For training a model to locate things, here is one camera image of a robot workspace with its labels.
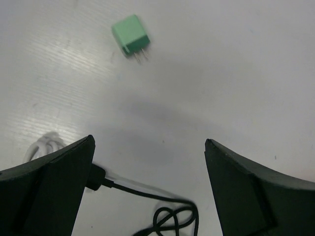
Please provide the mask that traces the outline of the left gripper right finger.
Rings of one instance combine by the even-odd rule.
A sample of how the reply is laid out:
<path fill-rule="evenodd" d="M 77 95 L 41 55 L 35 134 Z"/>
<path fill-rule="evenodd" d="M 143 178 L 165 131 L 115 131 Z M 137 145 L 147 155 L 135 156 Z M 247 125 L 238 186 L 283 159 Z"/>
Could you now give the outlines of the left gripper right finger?
<path fill-rule="evenodd" d="M 225 236 L 313 236 L 315 184 L 207 139 L 205 160 Z"/>

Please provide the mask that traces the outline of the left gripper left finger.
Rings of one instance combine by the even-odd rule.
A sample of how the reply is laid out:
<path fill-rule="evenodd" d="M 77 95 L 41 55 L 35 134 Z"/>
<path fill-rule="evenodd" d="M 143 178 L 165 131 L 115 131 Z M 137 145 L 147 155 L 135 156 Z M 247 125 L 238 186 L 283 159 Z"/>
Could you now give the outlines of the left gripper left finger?
<path fill-rule="evenodd" d="M 89 135 L 56 152 L 2 170 L 0 234 L 71 235 L 94 151 L 95 140 Z"/>

